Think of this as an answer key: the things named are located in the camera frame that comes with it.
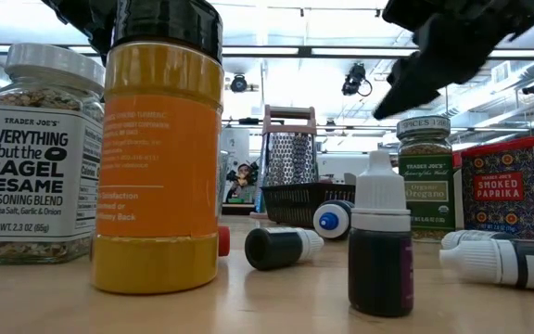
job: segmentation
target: smoked paprika tin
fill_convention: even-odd
[[[464,228],[534,239],[534,137],[470,148],[461,157]]]

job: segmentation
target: white dropper cap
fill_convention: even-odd
[[[368,169],[358,176],[352,227],[370,230],[409,231],[410,211],[403,177],[393,172],[386,151],[370,152]]]
[[[442,249],[444,250],[451,250],[459,245],[459,239],[461,239],[461,236],[463,235],[465,231],[456,231],[456,232],[449,232],[442,238],[442,241],[440,244],[442,244]]]
[[[456,270],[470,281],[500,282],[502,263],[494,240],[463,241],[451,250],[441,250],[440,264],[443,268]]]
[[[296,232],[302,240],[302,253],[298,258],[298,261],[310,259],[323,247],[324,240],[323,238],[319,237],[316,232],[303,228],[296,228]]]

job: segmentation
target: box grater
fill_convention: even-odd
[[[272,123],[273,118],[307,120],[305,125]],[[316,120],[314,108],[265,106],[261,144],[261,175],[256,195],[256,210],[265,208],[261,186],[307,184],[318,181],[316,163]]]

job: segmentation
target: black cap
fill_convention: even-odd
[[[222,63],[222,19],[205,0],[119,0],[113,46],[174,41]]]

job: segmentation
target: glass jar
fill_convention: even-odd
[[[104,68],[68,49],[18,44],[6,73],[0,264],[75,259],[88,253],[95,225]]]
[[[217,274],[220,16],[203,0],[119,0],[113,39],[93,284],[201,286]]]
[[[425,116],[397,125],[399,174],[411,210],[413,238],[440,241],[454,230],[451,120]]]

